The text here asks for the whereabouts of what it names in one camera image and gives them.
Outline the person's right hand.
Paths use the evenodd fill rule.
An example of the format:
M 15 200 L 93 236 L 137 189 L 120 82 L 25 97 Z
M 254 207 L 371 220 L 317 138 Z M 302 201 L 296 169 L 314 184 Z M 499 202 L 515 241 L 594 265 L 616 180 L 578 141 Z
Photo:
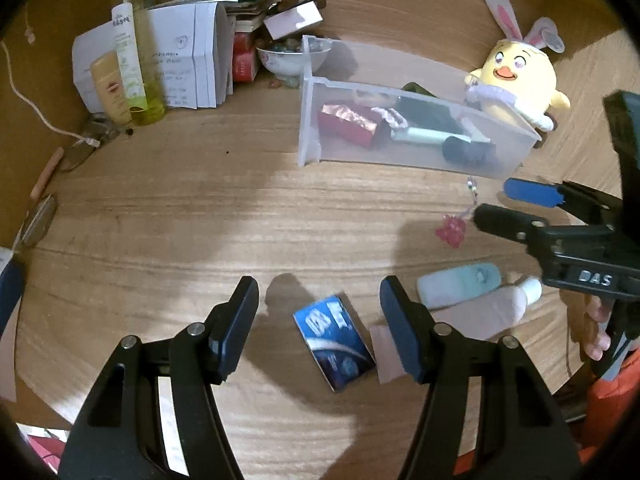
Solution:
M 592 295 L 585 296 L 580 345 L 585 355 L 593 361 L 600 361 L 604 352 L 610 348 L 611 338 L 606 333 L 606 324 L 608 324 L 611 313 L 612 308 L 605 304 L 601 298 Z

